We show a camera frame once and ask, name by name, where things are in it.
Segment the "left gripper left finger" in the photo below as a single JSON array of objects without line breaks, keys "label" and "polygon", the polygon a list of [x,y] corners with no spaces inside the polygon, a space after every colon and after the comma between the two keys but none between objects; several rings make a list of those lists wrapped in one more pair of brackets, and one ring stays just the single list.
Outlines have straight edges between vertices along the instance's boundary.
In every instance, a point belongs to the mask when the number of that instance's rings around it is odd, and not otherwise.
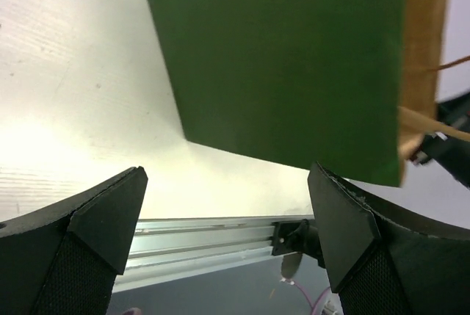
[{"label": "left gripper left finger", "polygon": [[124,273],[148,177],[131,167],[1,223],[2,314],[105,314]]}]

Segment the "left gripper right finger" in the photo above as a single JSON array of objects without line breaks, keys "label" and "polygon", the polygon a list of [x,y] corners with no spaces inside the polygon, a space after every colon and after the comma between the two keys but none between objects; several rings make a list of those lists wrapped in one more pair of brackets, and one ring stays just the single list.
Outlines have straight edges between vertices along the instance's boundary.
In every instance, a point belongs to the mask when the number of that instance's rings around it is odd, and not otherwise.
[{"label": "left gripper right finger", "polygon": [[331,290],[345,314],[467,314],[469,231],[314,164],[308,188]]}]

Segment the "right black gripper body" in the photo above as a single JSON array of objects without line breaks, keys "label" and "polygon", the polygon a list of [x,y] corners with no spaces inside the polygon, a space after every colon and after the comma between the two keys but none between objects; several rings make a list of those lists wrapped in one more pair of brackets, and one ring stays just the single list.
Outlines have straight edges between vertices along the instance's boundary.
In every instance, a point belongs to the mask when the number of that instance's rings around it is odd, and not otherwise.
[{"label": "right black gripper body", "polygon": [[[469,93],[438,104],[438,121],[469,133]],[[426,135],[411,161],[415,165],[426,165],[436,161],[456,181],[469,185],[469,142],[448,134]]]}]

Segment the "green paper bag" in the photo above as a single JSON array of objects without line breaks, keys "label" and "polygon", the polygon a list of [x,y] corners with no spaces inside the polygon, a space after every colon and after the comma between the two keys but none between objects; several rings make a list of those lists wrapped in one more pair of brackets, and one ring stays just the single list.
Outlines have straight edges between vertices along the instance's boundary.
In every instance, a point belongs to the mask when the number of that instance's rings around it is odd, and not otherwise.
[{"label": "green paper bag", "polygon": [[438,121],[447,0],[148,0],[185,137],[397,187]]}]

